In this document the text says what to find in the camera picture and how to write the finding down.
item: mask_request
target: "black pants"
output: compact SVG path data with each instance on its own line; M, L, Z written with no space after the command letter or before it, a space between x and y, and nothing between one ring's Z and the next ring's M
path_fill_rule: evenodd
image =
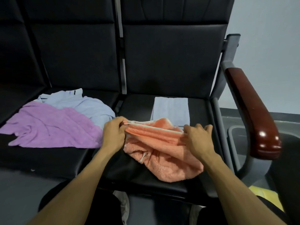
M69 181L64 181L50 191L42 198L39 211L46 206L67 184ZM272 212L274 212L286 224L290 224L286 214L277 208L268 200L258 197ZM218 199L213 199L213 203L203 208L198 216L197 224L227 224L221 203ZM88 218L85 222L86 225L99 224L99 219L102 221L109 221L111 225L122 225L121 206L118 198L112 193L97 189L92 201L91 209Z

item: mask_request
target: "hand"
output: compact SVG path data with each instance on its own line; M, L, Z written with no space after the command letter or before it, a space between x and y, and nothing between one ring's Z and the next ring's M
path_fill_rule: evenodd
M127 126L122 125L120 127L122 121L128 120L125 117L116 117L105 123L103 128L103 143L101 149L109 151L111 155L119 151L125 141L125 129Z
M185 125L184 132L187 133L185 140L187 148L204 166L213 156L217 155L212 142L212 125L207 125L205 128L200 124L197 124L196 127Z

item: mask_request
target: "brown wooden armrest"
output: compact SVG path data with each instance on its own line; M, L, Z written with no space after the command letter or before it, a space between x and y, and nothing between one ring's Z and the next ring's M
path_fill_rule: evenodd
M246 127L250 155L264 160L278 158L278 129L245 73L240 68L227 68L225 77Z

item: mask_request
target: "black leather backrest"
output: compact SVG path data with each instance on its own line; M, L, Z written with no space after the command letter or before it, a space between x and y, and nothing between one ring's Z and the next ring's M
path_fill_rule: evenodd
M0 0L0 83L44 85L16 0Z
M234 0L121 0L127 91L208 98Z
M120 91L113 0L22 0L53 87Z

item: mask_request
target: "shoe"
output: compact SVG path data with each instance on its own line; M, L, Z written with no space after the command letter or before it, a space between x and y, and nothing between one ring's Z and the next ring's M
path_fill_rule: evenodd
M200 205L192 205L190 208L190 225L197 225L197 219L199 212L202 208L205 208L205 206Z
M124 225L127 225L129 216L129 198L127 193L115 190L112 194L115 195L121 203L122 222Z

